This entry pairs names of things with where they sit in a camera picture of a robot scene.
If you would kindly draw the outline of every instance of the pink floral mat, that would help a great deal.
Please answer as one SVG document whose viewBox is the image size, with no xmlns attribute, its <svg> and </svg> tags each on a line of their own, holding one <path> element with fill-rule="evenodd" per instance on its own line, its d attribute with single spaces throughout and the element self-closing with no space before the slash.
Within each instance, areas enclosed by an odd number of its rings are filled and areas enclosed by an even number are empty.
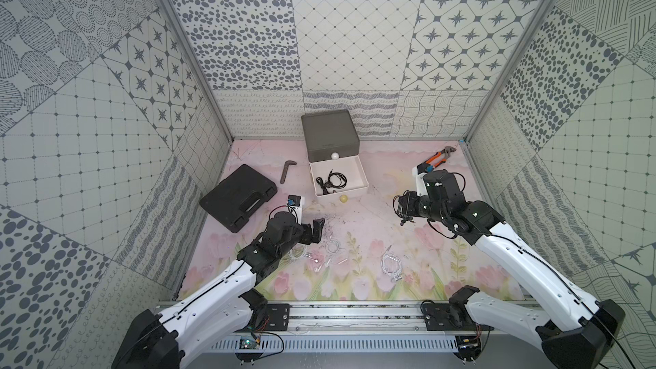
<svg viewBox="0 0 656 369">
<path fill-rule="evenodd" d="M 222 177 L 248 164 L 275 181 L 278 193 L 237 234 L 207 217 L 180 298 L 189 296 L 223 271 L 237 252 L 264 230 L 269 212 L 285 204 L 288 194 L 296 194 L 306 199 L 302 222 L 326 219 L 324 238 L 308 246 L 303 257 L 286 255 L 278 270 L 257 286 L 271 301 L 447 299 L 465 284 L 500 299 L 523 299 L 517 281 L 461 238 L 446 239 L 423 219 L 399 225 L 392 198 L 407 189 L 414 190 L 411 167 L 447 145 L 457 151 L 443 168 L 463 174 L 467 181 L 465 197 L 469 201 L 480 200 L 474 177 L 455 141 L 363 141 L 359 157 L 370 184 L 368 194 L 345 204 L 325 206 L 314 198 L 314 181 L 303 141 L 235 141 Z M 291 166 L 286 182 L 279 184 L 286 160 L 294 160 L 298 165 Z M 451 235 L 441 224 L 434 226 Z M 402 264 L 402 279 L 398 281 L 381 268 L 388 248 Z M 292 254 L 301 256 L 301 246 Z M 385 262 L 389 271 L 398 268 L 395 261 Z"/>
</svg>

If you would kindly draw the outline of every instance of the orange handle pliers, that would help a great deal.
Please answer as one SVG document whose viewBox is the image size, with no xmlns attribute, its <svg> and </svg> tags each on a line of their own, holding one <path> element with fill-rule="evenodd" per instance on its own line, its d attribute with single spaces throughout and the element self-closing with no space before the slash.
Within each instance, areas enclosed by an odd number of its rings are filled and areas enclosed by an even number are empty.
<svg viewBox="0 0 656 369">
<path fill-rule="evenodd" d="M 447 161 L 453 152 L 455 152 L 455 147 L 451 146 L 445 147 L 444 150 L 436 152 L 434 156 L 422 162 L 416 167 L 417 173 L 427 173 L 431 172 L 435 168 L 438 168 Z"/>
</svg>

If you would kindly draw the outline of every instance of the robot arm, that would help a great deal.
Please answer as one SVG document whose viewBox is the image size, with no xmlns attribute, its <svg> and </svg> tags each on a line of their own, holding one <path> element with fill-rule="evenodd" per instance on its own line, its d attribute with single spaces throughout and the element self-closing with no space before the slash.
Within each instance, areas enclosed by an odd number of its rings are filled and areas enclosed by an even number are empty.
<svg viewBox="0 0 656 369">
<path fill-rule="evenodd" d="M 303 199 L 289 196 L 290 211 L 277 212 L 264 232 L 242 249 L 217 278 L 154 315 L 146 309 L 130 325 L 111 369 L 185 368 L 210 345 L 242 328 L 258 328 L 267 299 L 255 286 L 296 244 L 318 243 L 324 219 L 300 225 Z"/>
<path fill-rule="evenodd" d="M 503 266 L 540 303 L 533 311 L 465 286 L 449 303 L 460 314 L 529 342 L 558 368 L 597 366 L 611 348 L 625 312 L 612 300 L 599 302 L 557 272 L 531 249 L 502 215 L 482 201 L 467 202 L 453 173 L 434 170 L 416 177 L 417 191 L 399 199 L 403 221 L 439 221 Z"/>
</svg>

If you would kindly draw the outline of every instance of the tiled wall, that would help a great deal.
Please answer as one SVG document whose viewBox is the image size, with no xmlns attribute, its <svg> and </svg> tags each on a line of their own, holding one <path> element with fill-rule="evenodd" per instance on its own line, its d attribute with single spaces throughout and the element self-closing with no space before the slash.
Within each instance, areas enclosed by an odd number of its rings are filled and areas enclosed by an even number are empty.
<svg viewBox="0 0 656 369">
<path fill-rule="evenodd" d="M 656 365 L 655 3 L 558 0 L 470 140 L 518 233 L 624 305 L 638 367 Z"/>
<path fill-rule="evenodd" d="M 154 0 L 0 0 L 3 368 L 106 366 L 178 290 L 229 141 L 169 25 Z"/>
<path fill-rule="evenodd" d="M 173 0 L 236 137 L 462 137 L 538 0 Z"/>
</svg>

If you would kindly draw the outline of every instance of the black cable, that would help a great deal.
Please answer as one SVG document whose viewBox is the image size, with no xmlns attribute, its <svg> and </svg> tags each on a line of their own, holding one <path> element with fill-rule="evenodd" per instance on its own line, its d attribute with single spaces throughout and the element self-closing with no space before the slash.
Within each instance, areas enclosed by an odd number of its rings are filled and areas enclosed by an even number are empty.
<svg viewBox="0 0 656 369">
<path fill-rule="evenodd" d="M 624 347 L 619 343 L 619 340 L 617 340 L 617 338 L 615 337 L 615 335 L 613 335 L 613 332 L 611 332 L 611 330 L 608 329 L 608 327 L 607 327 L 605 324 L 603 324 L 602 320 L 599 319 L 599 317 L 598 317 L 597 315 L 595 315 L 595 314 L 592 312 L 592 310 L 590 310 L 590 308 L 588 308 L 588 306 L 585 304 L 585 302 L 583 302 L 583 300 L 580 298 L 580 296 L 578 296 L 578 295 L 576 294 L 576 292 L 574 292 L 574 290 L 573 290 L 572 288 L 570 288 L 570 285 L 568 285 L 568 284 L 567 284 L 567 283 L 566 283 L 566 282 L 560 277 L 560 275 L 556 272 L 556 270 L 554 270 L 551 266 L 549 266 L 549 264 L 547 264 L 546 262 L 544 262 L 542 259 L 540 259 L 540 258 L 538 258 L 537 256 L 533 255 L 531 252 L 529 252 L 529 251 L 527 251 L 527 250 L 524 250 L 522 247 L 520 247 L 519 245 L 517 245 L 517 243 L 514 242 L 513 240 L 511 240 L 511 239 L 509 239 L 509 238 L 506 238 L 505 236 L 501 236 L 501 235 L 490 234 L 489 236 L 495 236 L 495 237 L 497 237 L 497 238 L 502 238 L 502 239 L 504 239 L 504 240 L 506 240 L 506 241 L 512 242 L 514 246 L 516 246 L 517 248 L 520 249 L 521 253 L 523 253 L 523 254 L 529 254 L 531 257 L 537 259 L 537 261 L 539 261 L 541 264 L 543 264 L 544 266 L 546 266 L 546 267 L 549 269 L 549 271 L 551 271 L 554 275 L 556 275 L 556 277 L 557 277 L 557 278 L 560 280 L 560 282 L 561 282 L 561 283 L 562 283 L 562 284 L 568 289 L 568 291 L 569 291 L 572 295 L 574 295 L 574 297 L 578 300 L 578 302 L 579 302 L 581 305 L 583 305 L 584 308 L 587 309 L 587 311 L 590 313 L 590 315 L 592 315 L 593 317 L 596 318 L 596 320 L 602 325 L 603 329 L 604 329 L 604 330 L 605 330 L 605 331 L 611 336 L 611 338 L 615 341 L 615 343 L 617 344 L 617 346 L 619 346 L 619 349 L 622 351 L 622 353 L 624 353 L 624 356 L 627 358 L 629 365 L 631 365 L 632 368 L 636 369 L 636 366 L 633 364 L 633 361 L 631 360 L 630 357 L 628 357 L 628 353 L 627 353 L 627 351 L 626 351 L 626 350 L 624 349 Z"/>
<path fill-rule="evenodd" d="M 275 207 L 274 209 L 272 209 L 271 212 L 269 213 L 269 219 L 271 219 L 271 215 L 273 215 L 273 213 L 274 213 L 274 211 L 275 211 L 276 209 L 278 209 L 278 208 L 284 208 L 284 207 L 287 207 L 287 209 L 289 210 L 289 212 L 292 212 L 292 210 L 293 210 L 293 212 L 294 212 L 294 217 L 296 217 L 296 222 L 299 222 L 299 216 L 296 214 L 296 210 L 295 210 L 293 207 L 291 207 L 290 205 L 288 205 L 288 204 L 285 204 L 285 205 L 279 205 L 279 206 Z"/>
<path fill-rule="evenodd" d="M 403 198 L 409 192 L 410 190 L 405 190 L 403 195 L 395 195 L 394 198 L 392 198 L 392 209 L 394 210 L 396 216 L 401 218 L 401 226 L 403 226 L 408 221 L 414 223 L 412 217 L 406 214 L 407 208 L 406 208 L 406 213 L 403 212 L 403 208 L 401 207 L 401 201 L 400 201 L 400 199 Z"/>
<path fill-rule="evenodd" d="M 332 183 L 332 181 L 330 179 L 333 176 L 335 176 L 339 179 L 339 181 L 340 181 L 339 184 L 335 185 L 335 184 Z M 344 188 L 346 186 L 346 176 L 342 173 L 332 172 L 332 169 L 331 169 L 325 183 L 324 183 L 324 179 L 321 178 L 321 177 L 317 177 L 316 182 L 322 188 L 322 191 L 324 192 L 324 195 L 328 195 L 328 194 L 330 194 L 330 192 L 328 192 L 328 188 L 341 189 L 341 188 Z"/>
<path fill-rule="evenodd" d="M 135 348 L 135 346 L 137 346 L 142 340 L 146 339 L 151 333 L 155 332 L 157 329 L 160 329 L 162 326 L 164 326 L 164 324 L 168 323 L 168 321 L 170 321 L 171 319 L 178 318 L 178 317 L 180 316 L 180 314 L 183 313 L 183 312 L 185 312 L 185 311 L 187 310 L 187 308 L 189 308 L 190 305 L 192 305 L 193 302 L 194 302 L 196 299 L 201 298 L 201 296 L 205 295 L 207 292 L 209 292 L 209 291 L 211 291 L 212 289 L 216 288 L 219 284 L 224 283 L 224 282 L 226 281 L 226 279 L 230 278 L 232 275 L 235 275 L 235 274 L 237 273 L 237 271 L 240 270 L 240 269 L 242 268 L 242 266 L 244 266 L 245 263 L 246 263 L 246 261 L 242 261 L 242 264 L 241 264 L 239 267 L 237 267 L 237 269 L 235 269 L 230 275 L 226 276 L 226 277 L 223 278 L 221 281 L 218 281 L 216 284 L 212 285 L 211 288 L 207 289 L 206 291 L 204 291 L 203 293 L 201 293 L 199 296 L 197 296 L 196 298 L 192 299 L 191 302 L 189 302 L 189 303 L 187 304 L 187 306 L 185 306 L 184 308 L 182 308 L 182 310 L 181 310 L 180 312 L 178 312 L 177 314 L 174 314 L 173 316 L 171 316 L 170 318 L 168 318 L 168 319 L 165 320 L 164 322 L 162 322 L 162 323 L 160 323 L 159 325 L 157 325 L 155 328 L 152 328 L 151 330 L 149 330 L 149 331 L 148 331 L 145 335 L 143 335 L 141 338 L 137 339 L 136 342 L 134 342 L 129 348 L 127 348 L 127 350 L 126 350 L 125 353 L 121 356 L 121 358 L 120 358 L 119 360 L 116 361 L 117 364 L 121 363 L 121 361 L 127 356 L 127 354 L 130 353 L 130 352 Z"/>
<path fill-rule="evenodd" d="M 283 353 L 285 351 L 285 341 L 283 341 L 283 338 L 281 338 L 280 335 L 278 335 L 277 333 L 274 333 L 274 332 L 260 332 L 260 340 L 262 339 L 262 333 L 277 336 L 278 339 L 280 339 L 280 341 L 283 343 L 283 350 L 281 350 L 280 352 L 272 353 L 271 355 L 260 357 L 258 360 L 264 359 L 264 358 L 267 358 L 267 357 L 270 357 L 270 356 L 278 355 L 279 353 Z"/>
<path fill-rule="evenodd" d="M 479 353 L 478 356 L 476 357 L 477 359 L 480 358 L 481 355 L 483 355 L 483 351 L 486 349 L 486 346 L 488 346 L 488 342 L 489 342 L 489 340 L 490 340 L 490 331 L 491 331 L 491 330 L 492 330 L 492 329 L 488 329 L 488 336 L 486 336 L 486 342 L 483 344 L 483 347 L 481 348 L 480 353 Z"/>
<path fill-rule="evenodd" d="M 435 230 L 435 232 L 437 232 L 438 234 L 442 235 L 442 236 L 443 236 L 444 238 L 446 238 L 446 239 L 455 240 L 455 238 L 458 236 L 458 234 L 453 234 L 453 236 L 446 236 L 445 234 L 440 233 L 435 227 L 433 227 L 433 224 L 431 224 L 430 219 L 427 219 L 426 222 L 428 223 L 428 225 L 429 225 L 433 230 Z"/>
<path fill-rule="evenodd" d="M 465 180 L 464 175 L 462 175 L 460 173 L 456 173 L 456 172 L 451 172 L 451 173 L 452 174 L 458 174 L 459 176 L 461 176 L 463 178 L 463 188 L 460 190 L 460 192 L 462 193 L 464 191 L 464 187 L 467 185 L 467 180 Z"/>
</svg>

